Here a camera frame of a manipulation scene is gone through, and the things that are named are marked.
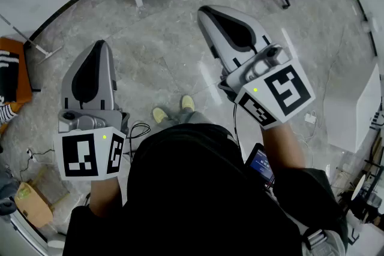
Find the mop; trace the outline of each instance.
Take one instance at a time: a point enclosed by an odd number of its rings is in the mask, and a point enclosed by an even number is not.
[[[18,34],[20,34],[24,39],[26,39],[28,42],[30,42],[33,46],[36,47],[36,49],[41,52],[42,54],[44,54],[44,59],[41,60],[37,65],[41,64],[42,62],[44,62],[46,59],[48,59],[49,57],[53,56],[56,52],[58,52],[59,50],[61,50],[63,48],[63,46],[57,48],[56,50],[54,50],[53,52],[46,52],[42,47],[40,47],[38,44],[32,42],[29,38],[27,38],[24,34],[21,33],[21,31],[19,31],[15,26],[13,26],[3,15],[0,14],[0,18],[6,22],[6,24],[8,24],[9,26],[11,26]]]

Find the person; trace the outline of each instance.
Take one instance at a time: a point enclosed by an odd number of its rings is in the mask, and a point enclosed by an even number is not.
[[[122,206],[117,178],[92,181],[89,207],[71,214],[66,255],[252,251],[302,254],[299,226],[327,229],[347,244],[346,222],[324,171],[305,168],[289,124],[262,131],[273,192],[247,175],[231,133],[195,112],[184,96],[171,118],[160,108],[140,144]]]

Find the small screen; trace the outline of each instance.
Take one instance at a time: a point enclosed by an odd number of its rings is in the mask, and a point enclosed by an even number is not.
[[[256,152],[250,167],[258,171],[266,179],[271,179],[273,175],[271,167],[269,166],[268,159],[261,150]]]

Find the gray tile floor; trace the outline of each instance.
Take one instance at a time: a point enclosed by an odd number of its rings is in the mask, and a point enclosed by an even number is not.
[[[134,0],[81,0],[57,18],[38,38],[47,50],[64,48],[46,62],[36,66],[41,55],[28,52],[32,85],[42,88],[31,103],[24,106],[4,137],[5,152],[1,160],[10,165],[16,176],[26,167],[26,148],[43,152],[52,148],[52,135],[57,132],[60,110],[61,80],[76,56],[95,40],[106,40],[113,49],[118,79],[117,103],[131,114],[130,124],[144,121],[154,125],[151,111],[155,106],[175,113],[183,94],[193,96],[196,107],[211,121],[233,132],[232,109],[225,94],[217,88],[220,64],[212,57],[200,33],[196,12],[201,5],[226,5],[257,18],[274,42],[295,50],[316,93],[316,100],[292,119],[292,128],[304,137],[313,133],[314,125],[304,122],[306,112],[314,110],[322,120],[322,101],[331,63],[331,83],[348,70],[373,58],[367,34],[360,27],[362,16],[355,0],[291,0],[288,10],[281,9],[281,0],[143,0],[137,8]],[[244,159],[255,142],[262,142],[258,124],[238,110],[238,132]],[[303,142],[307,165],[325,170],[330,181],[336,167],[351,170],[362,161],[372,139],[368,135],[362,149],[355,155],[327,144],[326,127]],[[50,162],[52,156],[39,156]],[[30,162],[24,179],[34,177],[41,164]],[[56,165],[44,184],[52,184],[51,199],[70,191],[54,213],[54,222],[43,232],[66,232],[71,209],[82,203],[90,190],[89,182],[60,182]],[[120,177],[124,189],[129,163],[124,161]]]

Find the yellow shoe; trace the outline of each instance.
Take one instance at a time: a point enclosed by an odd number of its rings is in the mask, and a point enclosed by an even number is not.
[[[154,115],[154,119],[157,124],[161,123],[163,119],[168,118],[167,113],[165,113],[163,109],[160,109],[158,107],[153,109],[152,114]]]
[[[194,102],[192,97],[189,95],[184,95],[181,100],[181,109],[190,108],[194,112]]]

